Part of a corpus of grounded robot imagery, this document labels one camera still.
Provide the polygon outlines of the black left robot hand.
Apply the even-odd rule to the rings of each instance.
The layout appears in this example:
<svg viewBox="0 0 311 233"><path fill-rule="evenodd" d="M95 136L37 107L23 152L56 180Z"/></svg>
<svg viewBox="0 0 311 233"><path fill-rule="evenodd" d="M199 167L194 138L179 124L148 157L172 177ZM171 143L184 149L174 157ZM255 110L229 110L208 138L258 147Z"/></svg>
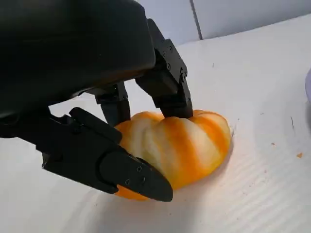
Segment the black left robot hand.
<svg viewBox="0 0 311 233"><path fill-rule="evenodd" d="M34 144L54 174L171 201L168 180L122 148L115 127L130 119L131 79L165 117L191 117L187 74L134 0L0 3L0 135Z"/></svg>

